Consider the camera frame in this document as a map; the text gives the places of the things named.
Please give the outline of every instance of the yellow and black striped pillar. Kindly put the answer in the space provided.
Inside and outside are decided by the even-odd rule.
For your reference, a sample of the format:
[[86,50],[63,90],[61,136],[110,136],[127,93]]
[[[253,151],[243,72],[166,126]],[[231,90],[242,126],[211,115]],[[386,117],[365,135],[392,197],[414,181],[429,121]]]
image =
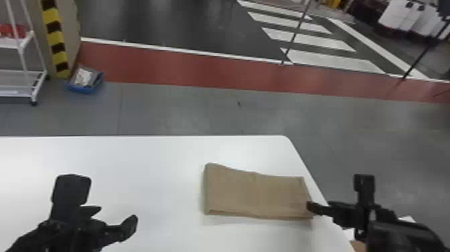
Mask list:
[[52,62],[56,69],[56,76],[68,78],[70,68],[56,0],[41,0],[41,4],[42,17],[47,30],[47,41],[52,54]]

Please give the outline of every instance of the blue plastic bin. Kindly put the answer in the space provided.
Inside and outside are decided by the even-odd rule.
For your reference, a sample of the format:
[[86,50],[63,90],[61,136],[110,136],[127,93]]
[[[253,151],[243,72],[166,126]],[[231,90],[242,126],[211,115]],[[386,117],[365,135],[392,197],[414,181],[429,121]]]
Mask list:
[[72,92],[79,92],[81,94],[92,94],[97,87],[103,83],[104,73],[99,73],[97,75],[97,79],[95,80],[92,86],[78,86],[70,83],[70,81],[66,82],[66,88]]

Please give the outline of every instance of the floor marking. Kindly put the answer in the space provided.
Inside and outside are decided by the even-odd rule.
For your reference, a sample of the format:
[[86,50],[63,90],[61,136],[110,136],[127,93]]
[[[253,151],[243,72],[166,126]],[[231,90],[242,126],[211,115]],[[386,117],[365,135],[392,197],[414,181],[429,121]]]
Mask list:
[[[276,25],[281,25],[281,26],[286,26],[286,27],[294,27],[294,28],[296,28],[297,25],[299,25],[298,21],[285,19],[285,18],[281,18],[281,17],[274,17],[271,15],[264,15],[264,14],[254,13],[251,11],[249,11],[248,14],[255,21],[258,21],[258,22],[273,23]],[[304,29],[304,30],[312,31],[312,32],[321,32],[321,33],[325,33],[325,34],[331,34],[331,32],[329,30],[327,30],[327,28],[323,27],[322,25],[316,25],[314,23],[302,23],[300,26],[300,29]]]
[[[270,5],[263,5],[260,3],[253,3],[253,2],[247,2],[247,1],[241,1],[241,0],[238,0],[238,3],[241,4],[241,6],[244,6],[247,8],[259,9],[260,11],[268,11],[268,12],[284,14],[284,15],[290,15],[293,17],[301,17],[303,14],[302,12],[291,11],[290,9],[283,9],[283,8],[273,7]],[[309,17],[308,15],[305,16],[305,19],[312,20],[311,17]]]
[[[410,65],[395,56],[394,54],[390,53],[388,50],[384,49],[383,47],[379,46],[377,43],[373,42],[372,40],[369,40],[366,36],[362,35],[361,33],[357,32],[355,29],[350,27],[349,25],[345,24],[344,22],[328,18],[328,20],[332,23],[334,23],[339,28],[343,29],[344,31],[348,32],[350,35],[354,36],[356,39],[360,40],[362,43],[366,44],[368,47],[370,47],[372,50],[380,54],[385,59],[389,60],[394,65],[398,66],[401,70],[407,71],[410,68]],[[422,80],[427,80],[428,76],[424,75],[423,73],[419,72],[417,69],[413,69],[411,71],[411,76],[420,78]]]
[[384,74],[383,70],[379,69],[379,67],[371,63],[369,60],[333,56],[329,54],[318,54],[315,52],[304,52],[299,50],[289,50],[287,56],[292,62],[297,64],[325,66],[328,68]]
[[[287,31],[281,31],[278,29],[271,29],[271,28],[263,28],[263,30],[274,40],[281,40],[281,41],[291,41],[293,32],[287,32]],[[349,46],[347,43],[341,40],[334,40],[331,38],[321,38],[317,36],[310,36],[305,34],[297,34],[295,36],[295,43],[297,44],[306,44],[310,46],[321,46],[324,48],[331,48],[331,49],[337,49],[337,50],[345,50],[349,52],[356,52],[355,49],[353,49],[351,46]]]
[[112,45],[112,46],[123,46],[123,47],[130,47],[130,48],[142,48],[142,49],[152,49],[152,50],[158,50],[158,51],[181,52],[184,54],[195,54],[195,55],[203,55],[203,56],[231,58],[231,59],[235,59],[235,60],[267,62],[267,63],[272,63],[272,64],[280,64],[281,63],[281,60],[273,60],[270,58],[257,58],[257,57],[240,56],[240,55],[234,55],[234,54],[221,54],[221,53],[217,53],[217,52],[205,52],[205,51],[189,50],[189,49],[182,49],[182,48],[170,48],[167,46],[154,46],[154,45],[146,45],[146,44],[138,44],[138,43],[128,43],[128,42],[120,42],[120,41],[113,41],[113,40],[103,40],[103,39],[99,39],[99,38],[84,38],[83,37],[83,38],[81,38],[81,41],[96,43],[96,44]]

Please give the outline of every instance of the brown paper bag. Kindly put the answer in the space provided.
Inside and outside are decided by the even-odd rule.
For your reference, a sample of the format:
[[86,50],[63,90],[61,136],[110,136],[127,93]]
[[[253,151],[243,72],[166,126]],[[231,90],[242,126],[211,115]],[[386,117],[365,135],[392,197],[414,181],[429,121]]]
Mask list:
[[205,213],[258,218],[312,218],[302,177],[244,172],[209,163],[204,171]]

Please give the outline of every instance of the concrete floor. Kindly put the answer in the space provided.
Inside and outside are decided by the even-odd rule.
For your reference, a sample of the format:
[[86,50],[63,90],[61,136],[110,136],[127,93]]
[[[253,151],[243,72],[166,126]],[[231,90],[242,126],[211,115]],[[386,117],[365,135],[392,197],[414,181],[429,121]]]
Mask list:
[[61,82],[38,107],[2,101],[0,135],[286,135],[328,200],[354,202],[352,175],[374,174],[377,202],[450,243],[449,105],[113,83],[81,95]]

